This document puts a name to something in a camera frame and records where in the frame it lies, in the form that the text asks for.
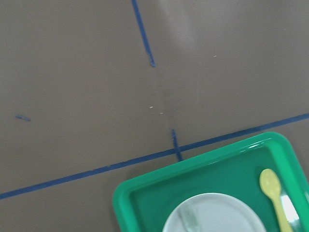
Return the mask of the yellow plastic spoon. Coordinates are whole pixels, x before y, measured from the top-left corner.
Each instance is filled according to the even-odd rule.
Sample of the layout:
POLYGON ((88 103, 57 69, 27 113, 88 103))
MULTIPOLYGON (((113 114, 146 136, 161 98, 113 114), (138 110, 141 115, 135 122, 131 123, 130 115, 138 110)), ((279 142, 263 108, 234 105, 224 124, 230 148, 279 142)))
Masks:
POLYGON ((292 232, 281 202, 281 183, 272 169, 264 169, 260 173, 259 185, 262 192, 271 200, 279 229, 281 232, 292 232))

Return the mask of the brown paper table cover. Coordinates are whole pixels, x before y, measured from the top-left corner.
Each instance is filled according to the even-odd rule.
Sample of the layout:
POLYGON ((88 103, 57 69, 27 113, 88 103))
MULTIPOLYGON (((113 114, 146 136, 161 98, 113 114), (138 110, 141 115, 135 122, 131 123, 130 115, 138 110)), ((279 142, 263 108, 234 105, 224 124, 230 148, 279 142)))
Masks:
POLYGON ((117 232, 121 182, 265 131, 308 174, 306 0, 0 3, 3 232, 117 232))

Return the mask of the green plastic tray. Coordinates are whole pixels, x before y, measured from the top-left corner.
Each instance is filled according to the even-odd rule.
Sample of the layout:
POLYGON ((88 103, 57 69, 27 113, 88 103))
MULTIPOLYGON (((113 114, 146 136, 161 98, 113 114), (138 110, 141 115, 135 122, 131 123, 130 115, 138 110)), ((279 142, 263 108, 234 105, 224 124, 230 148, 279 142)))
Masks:
POLYGON ((112 199, 123 232, 160 232, 184 200, 202 193, 223 193, 247 204, 268 232, 279 230, 271 200, 261 191, 259 176, 272 169, 299 220, 296 232, 309 229, 309 185, 290 142, 265 132, 189 158, 121 183, 112 199))

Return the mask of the white round plate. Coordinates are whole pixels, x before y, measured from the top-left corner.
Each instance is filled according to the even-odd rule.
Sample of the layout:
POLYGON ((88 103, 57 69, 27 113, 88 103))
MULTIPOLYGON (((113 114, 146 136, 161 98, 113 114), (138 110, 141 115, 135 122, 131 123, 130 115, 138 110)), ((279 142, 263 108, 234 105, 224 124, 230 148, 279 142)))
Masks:
POLYGON ((203 193, 180 203, 164 232, 265 232, 259 216, 244 202, 222 193, 203 193))

